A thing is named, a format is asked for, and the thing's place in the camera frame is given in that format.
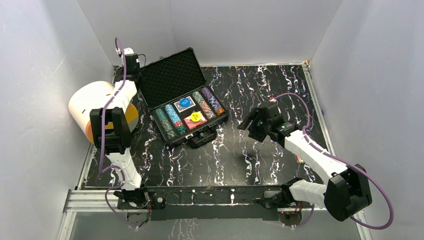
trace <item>poker chip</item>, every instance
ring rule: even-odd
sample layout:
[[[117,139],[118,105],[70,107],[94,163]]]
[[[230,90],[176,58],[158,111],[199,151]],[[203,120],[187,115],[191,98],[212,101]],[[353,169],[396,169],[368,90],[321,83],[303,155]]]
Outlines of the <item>poker chip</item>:
[[[200,114],[200,112],[195,111],[190,115],[190,120],[196,123],[200,121],[201,118],[202,118],[202,115]]]
[[[204,114],[206,114],[207,119],[213,119],[215,117],[215,113],[203,99],[202,95],[198,91],[195,91],[193,92],[193,97],[194,100],[196,100],[196,102],[199,104]]]
[[[185,117],[184,118],[184,122],[185,124],[187,124],[188,129],[194,129],[195,127],[202,125],[203,123],[206,123],[208,120],[206,120],[206,118],[202,115],[202,113],[200,111],[198,112],[194,112],[194,113],[198,113],[200,116],[199,121],[193,121],[191,119],[192,115]]]
[[[216,114],[221,115],[225,112],[224,108],[221,106],[220,102],[214,97],[211,91],[207,87],[204,87],[201,92],[207,98],[207,101],[210,103],[212,108],[215,110]]]
[[[173,126],[176,128],[176,131],[180,135],[185,134],[187,132],[187,128],[184,126],[177,112],[174,110],[174,107],[171,104],[168,104],[165,106],[165,111],[171,119]]]
[[[176,138],[177,134],[175,133],[170,121],[168,121],[164,111],[159,108],[155,111],[155,114],[160,122],[160,125],[162,125],[163,130],[166,132],[166,137],[169,140]]]
[[[183,99],[181,99],[181,100],[179,101],[179,105],[180,105],[181,107],[184,107],[184,108],[186,108],[186,107],[190,106],[190,104],[191,104],[191,101],[190,101],[190,99],[189,99],[189,98],[187,98],[187,97],[185,97],[185,98],[183,98]]]

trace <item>table surface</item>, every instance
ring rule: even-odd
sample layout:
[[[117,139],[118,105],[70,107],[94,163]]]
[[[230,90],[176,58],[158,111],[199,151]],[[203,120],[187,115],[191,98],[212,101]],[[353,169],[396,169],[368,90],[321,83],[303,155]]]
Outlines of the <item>table surface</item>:
[[[139,111],[139,123],[130,151],[148,187],[281,185],[294,177],[322,182],[307,164],[299,164],[296,156],[269,137],[257,142],[247,131],[237,129],[251,108],[281,93],[296,93],[311,113],[308,134],[326,147],[301,65],[215,66],[202,70],[207,84],[230,111],[228,121],[217,128],[217,138],[203,147],[192,149],[185,143],[167,147],[140,92],[132,100]],[[306,110],[296,98],[287,96],[278,101],[287,120],[306,124]],[[82,188],[118,185],[114,171],[99,175],[100,154],[92,154]],[[105,158],[104,166],[108,165],[110,161]]]

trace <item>case handle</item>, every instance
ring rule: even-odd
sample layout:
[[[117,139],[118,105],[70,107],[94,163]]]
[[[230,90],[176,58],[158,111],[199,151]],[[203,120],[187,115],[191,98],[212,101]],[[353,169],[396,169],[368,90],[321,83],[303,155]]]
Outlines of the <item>case handle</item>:
[[[209,127],[204,131],[201,131],[198,135],[193,136],[188,140],[188,145],[192,149],[198,149],[209,142],[212,142],[217,137],[217,127]]]

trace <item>open case lid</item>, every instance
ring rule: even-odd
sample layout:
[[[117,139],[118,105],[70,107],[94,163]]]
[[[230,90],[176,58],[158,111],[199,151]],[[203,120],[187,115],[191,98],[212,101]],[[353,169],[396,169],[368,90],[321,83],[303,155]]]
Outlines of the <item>open case lid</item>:
[[[137,81],[149,109],[205,86],[206,79],[192,48],[145,66]]]

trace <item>purple cable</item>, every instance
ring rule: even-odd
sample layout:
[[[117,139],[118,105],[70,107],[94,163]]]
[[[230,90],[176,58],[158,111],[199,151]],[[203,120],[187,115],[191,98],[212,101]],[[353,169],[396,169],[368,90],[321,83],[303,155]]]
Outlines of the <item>purple cable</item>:
[[[310,208],[309,216],[307,216],[306,220],[305,220],[304,222],[300,223],[299,225],[293,225],[293,226],[294,226],[294,228],[300,228],[300,227],[302,227],[303,225],[305,225],[307,222],[309,222],[309,220],[310,220],[310,219],[311,219],[311,217],[312,217],[312,214],[314,213],[314,208],[315,208],[315,204],[312,204],[312,207]],[[292,228],[292,225],[284,225],[284,226],[285,226],[285,227],[288,227],[288,228]]]
[[[106,167],[105,169],[103,169],[103,163],[104,163],[104,160],[105,160],[105,135],[106,135],[105,134],[105,125],[106,125],[105,119],[106,119],[106,109],[108,109],[109,104],[111,104],[111,102],[115,99],[115,97],[120,92],[120,90],[124,87],[125,81],[126,81],[126,78],[127,78],[127,63],[125,61],[124,49],[122,48],[121,40],[118,37],[115,37],[115,45],[116,45],[117,48],[119,48],[119,50],[122,53],[121,58],[122,58],[122,66],[123,66],[123,83],[118,88],[118,90],[113,94],[113,96],[109,99],[109,101],[106,102],[106,104],[103,107],[103,110],[101,111],[101,144],[100,144],[100,163],[99,163],[99,166],[98,166],[98,171],[100,172],[100,174],[104,174],[109,169],[116,169],[117,171],[120,171],[120,173],[122,175],[122,183],[119,186],[112,186],[112,187],[108,188],[106,190],[106,192],[104,193],[104,199],[106,200],[107,206],[110,208],[110,210],[112,210],[112,212],[114,214],[116,214],[120,219],[122,219],[122,221],[126,222],[131,227],[133,227],[135,229],[138,229],[139,226],[133,224],[132,222],[130,222],[127,219],[125,219],[125,217],[121,216],[112,207],[112,205],[109,203],[109,200],[108,200],[108,193],[111,190],[113,190],[113,189],[120,189],[120,188],[122,188],[124,186],[124,183],[125,183],[125,174],[121,171],[121,168],[119,166],[116,166],[116,165],[110,165],[110,166]]]
[[[302,132],[303,132],[303,135],[305,135],[305,140],[306,140],[306,142],[308,142],[309,143],[309,145],[311,146],[311,147],[313,147],[315,150],[317,150],[318,152],[320,152],[320,153],[322,153],[322,151],[321,151],[321,149],[319,148],[319,147],[317,147],[315,144],[313,144],[312,142],[309,142],[309,139],[308,139],[308,135],[306,134],[306,128],[307,127],[309,127],[309,124],[310,124],[310,118],[311,118],[311,115],[309,114],[309,109],[308,109],[308,105],[306,104],[306,102],[299,96],[299,95],[297,95],[297,94],[295,94],[295,93],[291,93],[291,92],[287,92],[287,93],[283,93],[283,94],[280,94],[280,95],[278,95],[278,96],[276,96],[274,99],[278,99],[278,98],[280,98],[280,97],[283,97],[283,96],[287,96],[287,95],[291,95],[291,96],[296,96],[298,99],[299,99],[299,101],[304,105],[304,107],[305,107],[305,109],[306,109],[306,113],[307,113],[307,123],[306,123],[306,126],[304,126],[303,128],[302,128]],[[387,202],[387,205],[388,205],[388,210],[389,210],[389,218],[388,218],[388,221],[387,221],[387,223],[386,224],[384,224],[384,225],[381,225],[381,226],[372,226],[372,225],[368,225],[368,224],[366,224],[366,223],[363,223],[363,222],[361,222],[360,220],[358,220],[358,219],[356,219],[356,218],[354,218],[353,216],[351,216],[350,218],[353,220],[353,221],[355,221],[357,224],[359,224],[359,225],[361,225],[361,226],[364,226],[364,227],[366,227],[366,228],[369,228],[369,229],[375,229],[375,230],[383,230],[383,229],[386,229],[386,228],[388,228],[390,225],[392,225],[392,223],[393,223],[393,219],[394,219],[394,217],[395,217],[395,213],[394,213],[394,210],[393,210],[393,205],[392,205],[392,202],[390,201],[390,199],[389,199],[389,196],[387,195],[387,193],[383,190],[383,187],[380,185],[380,184],[378,184],[377,183],[377,181],[376,180],[374,180],[374,178],[372,178],[368,173],[366,173],[365,171],[363,171],[362,169],[360,169],[359,167],[357,167],[357,166],[355,166],[355,165],[353,165],[352,163],[350,163],[350,162],[348,162],[348,161],[345,161],[345,160],[343,160],[343,159],[341,159],[341,158],[339,158],[339,157],[337,157],[337,156],[334,156],[334,155],[332,155],[332,154],[330,154],[330,153],[328,153],[328,152],[324,152],[323,153],[325,156],[327,156],[327,157],[329,157],[329,158],[332,158],[332,159],[334,159],[334,160],[337,160],[337,161],[339,161],[339,162],[341,162],[341,163],[344,163],[344,164],[346,164],[347,166],[349,166],[349,167],[351,167],[351,168],[353,168],[354,170],[356,170],[356,171],[358,171],[359,173],[361,173],[362,175],[364,175],[368,180],[370,180],[371,181],[371,183],[372,184],[374,184],[374,186],[380,191],[380,193],[381,193],[381,195],[383,195],[383,197],[384,197],[384,199],[385,199],[385,201]],[[311,211],[310,211],[310,215],[309,215],[309,217],[306,219],[306,221],[305,222],[303,222],[303,223],[301,223],[301,224],[299,224],[297,227],[301,227],[301,226],[303,226],[304,224],[306,224],[308,221],[309,221],[309,219],[311,218],[311,216],[312,216],[312,213],[314,212],[314,206],[312,205],[312,209],[311,209]]]

